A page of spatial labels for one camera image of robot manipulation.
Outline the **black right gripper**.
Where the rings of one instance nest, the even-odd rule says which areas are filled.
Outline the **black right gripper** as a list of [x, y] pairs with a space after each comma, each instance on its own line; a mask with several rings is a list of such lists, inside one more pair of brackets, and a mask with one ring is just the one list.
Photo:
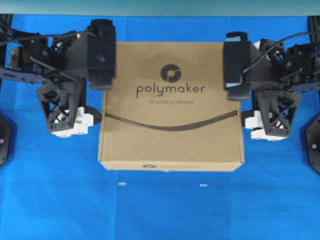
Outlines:
[[262, 39], [253, 44], [242, 31], [228, 32], [223, 43], [223, 83], [229, 101], [250, 97], [250, 84], [274, 84], [277, 74], [272, 64], [287, 53], [284, 44], [268, 51], [275, 41]]

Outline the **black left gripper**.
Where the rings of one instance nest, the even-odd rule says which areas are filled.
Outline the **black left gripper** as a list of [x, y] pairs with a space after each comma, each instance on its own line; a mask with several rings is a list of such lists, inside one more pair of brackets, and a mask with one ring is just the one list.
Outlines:
[[116, 28], [112, 20], [94, 19], [90, 34], [71, 31], [72, 36], [54, 37], [56, 51], [51, 66], [79, 77], [88, 77], [92, 90], [111, 90], [117, 75]]

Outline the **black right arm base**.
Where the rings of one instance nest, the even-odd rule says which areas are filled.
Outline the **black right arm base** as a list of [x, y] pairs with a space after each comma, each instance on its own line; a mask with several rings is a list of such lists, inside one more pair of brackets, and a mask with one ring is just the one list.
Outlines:
[[320, 115], [306, 128], [306, 148], [309, 166], [320, 174]]

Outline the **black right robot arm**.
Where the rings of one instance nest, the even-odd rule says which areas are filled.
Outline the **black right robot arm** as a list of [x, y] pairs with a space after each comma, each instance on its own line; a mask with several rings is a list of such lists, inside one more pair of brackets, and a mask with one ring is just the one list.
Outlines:
[[320, 17], [308, 17], [310, 43], [286, 48], [285, 41], [303, 33], [274, 41], [262, 38], [256, 47], [246, 32], [226, 34], [223, 43], [223, 87], [227, 99], [247, 100], [250, 92], [270, 92], [274, 95], [295, 88], [320, 83]]

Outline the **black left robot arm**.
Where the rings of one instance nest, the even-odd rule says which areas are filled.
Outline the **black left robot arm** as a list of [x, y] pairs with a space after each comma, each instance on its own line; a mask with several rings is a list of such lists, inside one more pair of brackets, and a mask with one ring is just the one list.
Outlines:
[[1, 78], [17, 82], [87, 80], [92, 90], [110, 90], [116, 77], [116, 27], [111, 20], [94, 19], [84, 31], [60, 34], [24, 32], [12, 28], [13, 15], [0, 16], [0, 57], [10, 52]]

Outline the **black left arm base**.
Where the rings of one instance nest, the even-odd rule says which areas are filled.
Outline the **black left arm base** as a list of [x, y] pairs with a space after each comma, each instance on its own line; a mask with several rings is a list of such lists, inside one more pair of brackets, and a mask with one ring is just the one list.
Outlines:
[[12, 126], [6, 118], [0, 115], [0, 166], [8, 160], [11, 144]]

